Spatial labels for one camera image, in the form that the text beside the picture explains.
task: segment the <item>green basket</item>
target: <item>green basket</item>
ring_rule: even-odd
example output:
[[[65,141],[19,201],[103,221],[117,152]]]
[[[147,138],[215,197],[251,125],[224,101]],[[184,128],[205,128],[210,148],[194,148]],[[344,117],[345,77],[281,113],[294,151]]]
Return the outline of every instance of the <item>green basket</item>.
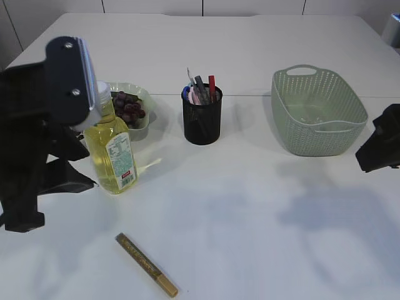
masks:
[[[288,74],[299,68],[315,73]],[[343,153],[357,139],[368,119],[360,99],[340,75],[310,65],[275,72],[271,98],[279,135],[287,150],[299,156]]]

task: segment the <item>red marker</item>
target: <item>red marker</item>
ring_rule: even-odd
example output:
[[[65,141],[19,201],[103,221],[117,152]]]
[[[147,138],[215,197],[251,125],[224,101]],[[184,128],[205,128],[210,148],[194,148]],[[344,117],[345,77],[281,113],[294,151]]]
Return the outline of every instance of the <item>red marker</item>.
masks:
[[[209,83],[209,88],[210,88],[210,99],[211,102],[217,102],[216,99],[216,93],[215,93],[215,78],[214,75],[208,76],[208,83]]]

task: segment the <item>yellow liquid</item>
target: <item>yellow liquid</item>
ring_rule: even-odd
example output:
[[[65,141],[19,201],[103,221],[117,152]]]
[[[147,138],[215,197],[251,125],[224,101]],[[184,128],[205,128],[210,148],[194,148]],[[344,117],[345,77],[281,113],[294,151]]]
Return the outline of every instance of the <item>yellow liquid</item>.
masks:
[[[129,129],[122,119],[115,116],[112,101],[102,107],[102,115],[103,118],[100,122],[84,131],[84,137],[99,178],[99,184],[112,194],[120,194],[138,180],[136,165],[132,155],[134,180],[119,189],[106,145],[114,136],[127,133]]]

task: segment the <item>black mesh pen holder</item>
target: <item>black mesh pen holder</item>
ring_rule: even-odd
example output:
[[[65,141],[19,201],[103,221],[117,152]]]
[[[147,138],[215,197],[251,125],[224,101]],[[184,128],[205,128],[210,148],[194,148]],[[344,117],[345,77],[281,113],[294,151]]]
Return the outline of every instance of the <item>black mesh pen holder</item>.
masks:
[[[208,105],[191,104],[181,94],[184,135],[190,143],[208,145],[219,138],[223,92],[218,87],[215,90],[216,102]]]

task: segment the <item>plastic bottle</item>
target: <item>plastic bottle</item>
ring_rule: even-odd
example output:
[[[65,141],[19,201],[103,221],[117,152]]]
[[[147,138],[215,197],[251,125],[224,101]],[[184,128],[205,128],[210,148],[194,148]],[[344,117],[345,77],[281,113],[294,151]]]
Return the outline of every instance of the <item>plastic bottle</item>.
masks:
[[[125,122],[114,112],[109,84],[98,81],[102,119],[84,131],[99,184],[119,194],[138,179],[131,140]]]

